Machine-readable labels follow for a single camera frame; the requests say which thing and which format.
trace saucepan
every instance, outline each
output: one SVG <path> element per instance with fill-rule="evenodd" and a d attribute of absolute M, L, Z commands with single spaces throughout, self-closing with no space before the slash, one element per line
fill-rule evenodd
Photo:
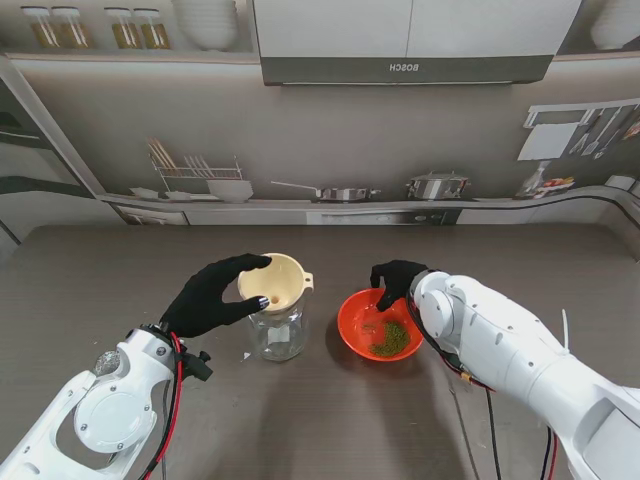
<path fill-rule="evenodd" d="M 305 188 L 313 190 L 316 197 L 321 202 L 361 202 L 370 200 L 373 195 L 380 193 L 380 190 L 370 188 L 316 188 L 307 185 L 296 185 L 294 183 L 271 182 L 285 187 Z"/>

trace dish rack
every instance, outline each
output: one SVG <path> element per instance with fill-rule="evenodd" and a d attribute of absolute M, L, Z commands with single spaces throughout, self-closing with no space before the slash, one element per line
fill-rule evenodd
<path fill-rule="evenodd" d="M 242 169 L 238 165 L 237 156 L 233 156 L 235 168 L 210 167 L 202 155 L 186 155 L 184 166 L 177 165 L 159 141 L 152 139 L 149 142 L 149 160 L 153 168 L 158 172 L 166 191 L 171 189 L 167 179 L 182 178 L 196 180 L 244 180 Z"/>

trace countertop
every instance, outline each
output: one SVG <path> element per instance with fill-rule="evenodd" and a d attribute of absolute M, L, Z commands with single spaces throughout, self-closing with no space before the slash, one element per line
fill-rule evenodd
<path fill-rule="evenodd" d="M 445 370 L 426 344 L 379 364 L 339 337 L 344 299 L 368 286 L 373 264 L 393 258 L 473 276 L 559 337 L 565 308 L 572 351 L 611 380 L 640 385 L 640 268 L 600 227 L 45 227 L 0 270 L 0 458 L 68 379 L 130 328 L 157 321 L 190 275 L 247 251 L 292 255 L 314 274 L 310 341 L 276 364 L 244 359 L 244 321 L 188 340 L 211 354 L 214 373 L 185 383 L 169 479 L 495 478 L 484 391 Z M 228 292 L 237 298 L 234 286 Z M 494 409 L 503 478 L 539 478 L 545 427 L 506 396 L 494 395 Z M 66 425 L 65 451 L 104 465 L 70 437 Z M 561 452 L 555 479 L 570 478 Z"/>

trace glass jar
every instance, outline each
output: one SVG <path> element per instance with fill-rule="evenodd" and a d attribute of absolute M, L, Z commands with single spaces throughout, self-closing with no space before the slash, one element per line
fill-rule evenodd
<path fill-rule="evenodd" d="M 309 321 L 304 317 L 305 297 L 282 312 L 265 311 L 249 315 L 251 338 L 266 360 L 284 362 L 304 349 L 309 338 Z"/>
<path fill-rule="evenodd" d="M 67 48 L 93 48 L 89 32 L 80 21 L 80 11 L 73 7 L 53 7 L 60 37 Z"/>
<path fill-rule="evenodd" d="M 138 19 L 142 37 L 147 48 L 153 50 L 169 50 L 169 36 L 164 28 L 160 12 L 151 8 L 134 8 L 133 14 Z"/>
<path fill-rule="evenodd" d="M 128 8 L 105 8 L 111 17 L 111 29 L 120 49 L 141 49 L 138 28 L 133 23 L 133 15 Z"/>
<path fill-rule="evenodd" d="M 60 36 L 57 28 L 51 23 L 51 13 L 45 7 L 22 7 L 29 19 L 31 30 L 38 43 L 43 48 L 61 48 Z"/>

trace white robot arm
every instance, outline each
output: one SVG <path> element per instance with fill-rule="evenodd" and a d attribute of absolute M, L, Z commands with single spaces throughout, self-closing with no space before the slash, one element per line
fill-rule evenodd
<path fill-rule="evenodd" d="M 640 390 L 571 355 L 525 308 L 465 276 L 431 272 L 411 289 L 423 331 L 464 369 L 532 408 L 579 480 L 640 478 Z"/>
<path fill-rule="evenodd" d="M 0 465 L 0 480 L 123 479 L 157 420 L 151 403 L 153 387 L 171 380 L 178 367 L 179 376 L 183 366 L 185 376 L 190 372 L 206 380 L 211 374 L 204 365 L 209 360 L 206 354 L 178 353 L 176 357 L 171 343 L 157 329 L 135 329 L 118 344 L 117 352 L 98 360 L 94 371 L 71 379 Z M 75 433 L 82 443 L 95 452 L 111 454 L 105 468 L 86 467 L 58 448 L 58 429 L 74 408 Z"/>

